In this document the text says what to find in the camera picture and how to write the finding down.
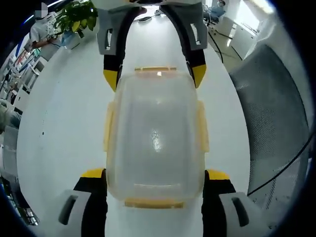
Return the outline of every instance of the plastic lid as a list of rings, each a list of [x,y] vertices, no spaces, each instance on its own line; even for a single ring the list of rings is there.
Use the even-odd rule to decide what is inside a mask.
[[[199,195],[204,152],[190,75],[173,69],[123,76],[108,144],[107,184],[117,199],[185,201]]]

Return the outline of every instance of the cable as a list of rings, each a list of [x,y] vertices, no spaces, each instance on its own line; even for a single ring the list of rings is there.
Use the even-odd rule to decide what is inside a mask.
[[[145,16],[145,17],[140,18],[140,19],[138,19],[136,21],[138,21],[138,22],[145,22],[145,21],[148,21],[149,19],[152,19],[154,16],[160,16],[162,14],[163,13],[158,13],[158,14],[155,13],[155,15],[153,15],[153,16]]]
[[[57,47],[60,48],[60,45],[57,45],[57,44],[55,44],[55,43],[50,43],[50,44],[52,44],[52,45],[57,46]]]
[[[219,54],[221,55],[222,63],[224,63],[222,52],[221,52],[221,50],[219,49],[217,43],[215,42],[215,39],[212,37],[212,35],[211,35],[211,33],[210,33],[209,31],[207,31],[207,32],[208,32],[208,35],[209,35],[209,36],[211,37],[211,39],[213,40],[215,46],[217,47]]]
[[[290,161],[289,164],[287,164],[278,174],[276,174],[274,177],[272,177],[271,179],[269,179],[266,183],[264,183],[263,185],[257,187],[255,190],[249,192],[247,194],[247,196],[252,195],[254,192],[258,191],[259,189],[263,188],[264,186],[266,186],[268,183],[270,183],[272,180],[276,179],[278,176],[280,176],[280,174],[282,174],[305,150],[305,148],[309,145],[309,143],[311,142],[313,136],[315,135],[315,130],[310,134],[310,137],[308,138],[307,142],[304,144],[304,146],[301,148],[301,150],[298,152],[298,154]]]

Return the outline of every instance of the yellow clip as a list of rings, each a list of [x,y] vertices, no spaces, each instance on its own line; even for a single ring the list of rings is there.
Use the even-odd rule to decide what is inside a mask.
[[[105,80],[112,88],[112,90],[115,92],[117,89],[118,72],[111,70],[103,70],[103,75],[105,77]]]
[[[207,131],[207,122],[205,117],[205,109],[202,101],[198,101],[198,122],[200,132],[201,149],[204,152],[209,152],[209,139]]]
[[[203,64],[203,65],[200,65],[200,66],[197,66],[197,67],[193,67],[192,71],[193,71],[194,80],[195,80],[195,83],[196,83],[196,88],[198,88],[199,85],[201,84],[202,80],[203,80],[204,75],[205,75],[206,65]]]
[[[105,152],[108,151],[108,146],[109,146],[113,111],[114,111],[114,102],[110,102],[108,105],[107,115],[106,115],[105,124],[104,124],[103,150]]]
[[[221,171],[216,171],[213,169],[207,170],[208,176],[210,180],[229,180],[229,176]]]
[[[104,168],[88,170],[81,177],[85,177],[85,178],[101,178],[103,170],[104,170]]]

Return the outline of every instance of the person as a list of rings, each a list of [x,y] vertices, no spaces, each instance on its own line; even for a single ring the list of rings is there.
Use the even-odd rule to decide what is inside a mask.
[[[9,111],[7,101],[0,99],[0,134],[5,130],[6,126],[19,128],[21,115],[15,111]]]
[[[35,11],[35,23],[30,30],[32,48],[40,48],[41,56],[47,61],[60,47],[60,40],[53,37],[52,22],[56,15],[55,12],[51,12],[43,17],[42,11]]]
[[[224,10],[224,6],[226,3],[223,0],[219,0],[217,2],[217,6],[209,7],[204,13],[203,17],[209,21],[213,21],[215,23],[219,22],[219,18],[226,13]]]

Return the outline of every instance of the green leaves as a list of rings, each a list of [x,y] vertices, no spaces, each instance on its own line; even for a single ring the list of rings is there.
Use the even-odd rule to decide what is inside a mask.
[[[93,31],[97,17],[97,9],[91,1],[83,3],[73,1],[67,4],[56,17],[54,27],[60,28],[62,33],[69,30],[78,32],[86,27]]]
[[[73,32],[76,32],[79,26],[80,26],[80,21],[74,22],[73,27],[72,27]]]
[[[90,16],[88,19],[87,19],[87,23],[88,23],[88,28],[93,31],[93,28],[95,27],[95,24],[97,23],[97,18],[96,17],[93,17],[93,16]]]

